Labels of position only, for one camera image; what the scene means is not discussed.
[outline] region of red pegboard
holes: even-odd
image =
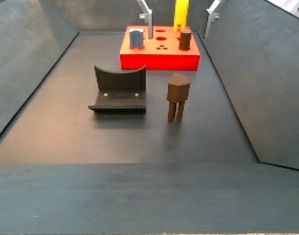
[[[130,29],[145,29],[145,49],[130,48]],[[173,27],[154,26],[154,38],[147,38],[147,26],[130,26],[120,50],[123,70],[136,70],[146,65],[147,70],[198,70],[201,51],[194,36],[190,50],[179,50],[181,32]]]

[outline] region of yellow object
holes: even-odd
[[[174,31],[185,29],[187,26],[189,0],[177,0],[174,10]]]

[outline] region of brown block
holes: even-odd
[[[175,73],[169,82],[167,100],[174,103],[187,101],[190,84],[190,79],[183,74]]]
[[[179,49],[181,50],[190,50],[191,35],[193,35],[193,32],[190,29],[182,30],[181,42],[179,42]]]

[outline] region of chair seat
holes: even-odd
[[[98,92],[94,111],[146,110],[146,92]]]

